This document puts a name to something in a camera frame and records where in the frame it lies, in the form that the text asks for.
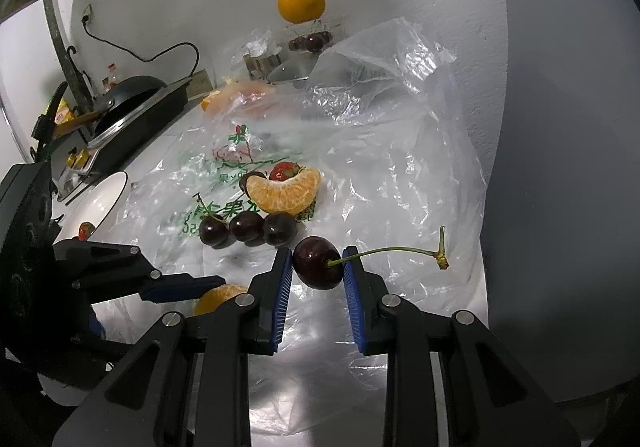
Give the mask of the peeled orange half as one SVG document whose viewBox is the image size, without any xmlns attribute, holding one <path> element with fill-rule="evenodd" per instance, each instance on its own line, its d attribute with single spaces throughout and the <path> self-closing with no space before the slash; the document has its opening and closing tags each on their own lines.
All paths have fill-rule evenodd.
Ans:
<svg viewBox="0 0 640 447">
<path fill-rule="evenodd" d="M 201 100 L 201 109 L 209 116 L 225 114 L 231 109 L 236 97 L 240 95 L 236 83 L 229 84 L 221 90 L 209 93 Z"/>
</svg>

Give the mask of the red cap sauce bottle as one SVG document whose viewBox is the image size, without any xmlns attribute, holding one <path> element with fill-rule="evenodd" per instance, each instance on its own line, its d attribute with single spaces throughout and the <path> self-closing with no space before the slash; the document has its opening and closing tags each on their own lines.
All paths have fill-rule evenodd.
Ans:
<svg viewBox="0 0 640 447">
<path fill-rule="evenodd" d="M 119 74 L 119 69 L 117 68 L 115 63 L 110 63 L 107 69 L 108 69 L 108 76 L 107 76 L 106 88 L 109 91 L 111 91 L 120 82 L 120 74 Z"/>
</svg>

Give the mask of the yellow oil bottle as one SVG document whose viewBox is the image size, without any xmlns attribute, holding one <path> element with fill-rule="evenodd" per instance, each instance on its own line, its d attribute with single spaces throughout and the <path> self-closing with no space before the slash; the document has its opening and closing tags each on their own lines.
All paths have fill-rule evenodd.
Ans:
<svg viewBox="0 0 640 447">
<path fill-rule="evenodd" d="M 62 98 L 60 103 L 58 104 L 58 109 L 56 109 L 56 114 L 54 117 L 54 122 L 57 126 L 64 124 L 66 122 L 70 122 L 75 119 L 74 111 L 70 108 L 70 105 Z"/>
</svg>

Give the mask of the clear plastic bag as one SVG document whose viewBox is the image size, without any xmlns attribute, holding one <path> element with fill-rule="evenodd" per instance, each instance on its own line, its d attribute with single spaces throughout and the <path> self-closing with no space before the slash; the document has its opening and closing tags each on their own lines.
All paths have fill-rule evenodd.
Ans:
<svg viewBox="0 0 640 447">
<path fill-rule="evenodd" d="M 318 170 L 300 237 L 353 245 L 390 291 L 448 315 L 483 278 L 486 185 L 454 84 L 454 53 L 397 18 L 325 51 L 301 89 L 239 96 L 195 118 L 156 167 L 134 181 L 106 240 L 137 245 L 164 274 L 218 275 L 248 285 L 268 271 L 270 245 L 198 238 L 205 212 L 254 208 L 243 173 L 281 161 Z"/>
</svg>

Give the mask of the bagged steel cups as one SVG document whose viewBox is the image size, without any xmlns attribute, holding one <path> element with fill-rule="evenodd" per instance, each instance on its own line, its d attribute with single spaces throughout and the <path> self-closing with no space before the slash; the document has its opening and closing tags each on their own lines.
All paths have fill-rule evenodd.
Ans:
<svg viewBox="0 0 640 447">
<path fill-rule="evenodd" d="M 235 79 L 264 80 L 282 64 L 282 46 L 270 29 L 255 29 L 230 44 L 230 74 Z"/>
</svg>

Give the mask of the dark cherry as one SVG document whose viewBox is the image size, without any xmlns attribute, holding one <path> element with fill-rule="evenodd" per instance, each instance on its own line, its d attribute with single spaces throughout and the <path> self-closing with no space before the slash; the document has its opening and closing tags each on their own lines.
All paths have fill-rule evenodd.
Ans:
<svg viewBox="0 0 640 447">
<path fill-rule="evenodd" d="M 382 253 L 411 253 L 428 256 L 434 259 L 439 269 L 449 268 L 446 253 L 446 229 L 439 228 L 438 248 L 426 250 L 404 245 L 393 245 L 367 250 L 364 252 L 349 252 L 341 256 L 337 248 L 329 240 L 320 236 L 308 236 L 299 241 L 292 253 L 292 267 L 304 285 L 316 290 L 331 290 L 339 285 L 346 277 L 346 264 L 362 257 Z"/>
<path fill-rule="evenodd" d="M 223 249 L 232 245 L 235 239 L 231 235 L 229 225 L 215 210 L 211 209 L 199 193 L 193 195 L 202 211 L 198 236 L 201 243 L 213 249 Z"/>
<path fill-rule="evenodd" d="M 269 214 L 264 219 L 264 240 L 279 248 L 288 245 L 297 235 L 297 221 L 288 213 Z"/>
<path fill-rule="evenodd" d="M 247 190 L 247 182 L 250 178 L 254 178 L 254 176 L 257 176 L 258 178 L 265 178 L 266 175 L 264 173 L 262 173 L 262 171 L 250 171 L 247 172 L 245 174 L 243 174 L 240 177 L 239 180 L 239 186 L 242 190 L 242 192 L 247 195 L 248 194 L 248 190 Z"/>
<path fill-rule="evenodd" d="M 244 211 L 229 222 L 230 235 L 245 245 L 261 245 L 264 242 L 264 218 L 257 212 Z"/>
</svg>

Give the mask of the black umbrella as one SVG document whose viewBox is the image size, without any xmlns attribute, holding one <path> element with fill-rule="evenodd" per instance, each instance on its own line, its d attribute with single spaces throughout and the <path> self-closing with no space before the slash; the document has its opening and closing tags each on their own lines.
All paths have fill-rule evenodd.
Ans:
<svg viewBox="0 0 640 447">
<path fill-rule="evenodd" d="M 78 91 L 83 100 L 85 100 L 86 108 L 85 111 L 93 111 L 93 96 L 88 89 L 87 82 L 85 80 L 85 74 L 83 74 L 79 68 L 76 66 L 74 62 L 74 55 L 77 53 L 76 48 L 73 45 L 69 45 L 66 48 L 66 56 L 68 61 L 70 62 L 70 66 L 72 67 L 74 77 L 78 84 Z"/>
</svg>

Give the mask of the tangerine segment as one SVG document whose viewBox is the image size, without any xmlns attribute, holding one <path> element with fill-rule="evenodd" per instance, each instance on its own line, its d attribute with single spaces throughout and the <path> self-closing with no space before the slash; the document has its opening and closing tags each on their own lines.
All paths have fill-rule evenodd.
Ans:
<svg viewBox="0 0 640 447">
<path fill-rule="evenodd" d="M 221 304 L 243 293 L 247 293 L 247 288 L 242 285 L 221 285 L 209 290 L 195 304 L 193 315 L 202 316 L 213 313 Z"/>
<path fill-rule="evenodd" d="M 247 182 L 247 196 L 258 209 L 266 213 L 288 213 L 295 216 L 314 202 L 320 181 L 320 171 L 311 168 L 301 170 L 295 178 L 285 182 L 254 176 Z"/>
</svg>

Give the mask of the strawberry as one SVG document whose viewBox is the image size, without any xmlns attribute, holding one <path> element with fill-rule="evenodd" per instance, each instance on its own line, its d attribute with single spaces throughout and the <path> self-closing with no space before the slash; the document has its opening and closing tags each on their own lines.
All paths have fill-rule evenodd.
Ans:
<svg viewBox="0 0 640 447">
<path fill-rule="evenodd" d="M 277 163 L 269 173 L 270 181 L 285 182 L 295 176 L 302 170 L 302 167 L 296 162 L 281 161 Z"/>
<path fill-rule="evenodd" d="M 82 222 L 78 227 L 77 238 L 80 241 L 88 240 L 96 231 L 96 226 L 91 222 Z"/>
</svg>

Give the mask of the steel pot with lid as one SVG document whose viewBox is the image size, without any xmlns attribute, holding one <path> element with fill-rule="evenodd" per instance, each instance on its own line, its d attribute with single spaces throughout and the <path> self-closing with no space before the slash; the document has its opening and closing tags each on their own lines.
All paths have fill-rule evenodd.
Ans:
<svg viewBox="0 0 640 447">
<path fill-rule="evenodd" d="M 290 58 L 277 66 L 277 68 L 274 68 L 268 74 L 267 81 L 272 84 L 306 81 L 314 66 L 316 66 L 320 54 L 290 51 Z"/>
</svg>

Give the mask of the whole orange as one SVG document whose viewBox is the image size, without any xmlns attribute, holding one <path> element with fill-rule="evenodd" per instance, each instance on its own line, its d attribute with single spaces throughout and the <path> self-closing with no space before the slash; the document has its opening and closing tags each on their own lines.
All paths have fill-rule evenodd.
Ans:
<svg viewBox="0 0 640 447">
<path fill-rule="evenodd" d="M 277 0 L 277 9 L 286 22 L 298 25 L 319 19 L 326 11 L 326 0 Z"/>
</svg>

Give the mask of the white round plate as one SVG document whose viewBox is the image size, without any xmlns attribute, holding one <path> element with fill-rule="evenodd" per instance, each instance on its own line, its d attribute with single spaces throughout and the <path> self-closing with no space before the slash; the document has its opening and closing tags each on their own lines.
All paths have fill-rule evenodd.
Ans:
<svg viewBox="0 0 640 447">
<path fill-rule="evenodd" d="M 94 227 L 89 241 L 105 241 L 129 190 L 130 181 L 126 172 L 116 172 L 105 178 L 85 194 L 70 215 L 64 216 L 61 231 L 54 241 L 77 238 L 80 225 L 84 223 L 91 223 Z"/>
</svg>

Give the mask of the induction cooker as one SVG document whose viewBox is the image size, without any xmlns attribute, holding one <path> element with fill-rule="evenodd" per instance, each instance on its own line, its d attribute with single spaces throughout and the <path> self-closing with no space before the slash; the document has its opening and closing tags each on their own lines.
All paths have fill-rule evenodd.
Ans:
<svg viewBox="0 0 640 447">
<path fill-rule="evenodd" d="M 174 120 L 188 101 L 186 77 L 167 84 L 139 107 L 85 146 L 67 155 L 58 179 L 58 200 L 68 198 L 88 178 L 104 178 L 118 170 L 139 148 Z"/>
</svg>

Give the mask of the wall socket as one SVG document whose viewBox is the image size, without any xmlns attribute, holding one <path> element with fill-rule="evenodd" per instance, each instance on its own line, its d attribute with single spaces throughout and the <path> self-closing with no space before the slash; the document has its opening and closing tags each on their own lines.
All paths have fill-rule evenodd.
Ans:
<svg viewBox="0 0 640 447">
<path fill-rule="evenodd" d="M 83 24 L 91 24 L 93 20 L 93 8 L 91 4 L 88 4 L 82 11 L 81 22 Z"/>
</svg>

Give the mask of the glass container with fruit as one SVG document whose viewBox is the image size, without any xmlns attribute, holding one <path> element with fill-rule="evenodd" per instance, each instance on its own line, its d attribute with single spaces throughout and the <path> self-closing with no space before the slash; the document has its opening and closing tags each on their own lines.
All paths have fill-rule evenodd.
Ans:
<svg viewBox="0 0 640 447">
<path fill-rule="evenodd" d="M 345 31 L 341 22 L 322 22 L 314 20 L 306 28 L 296 28 L 288 49 L 291 52 L 306 52 L 320 54 L 334 43 L 344 38 Z"/>
</svg>

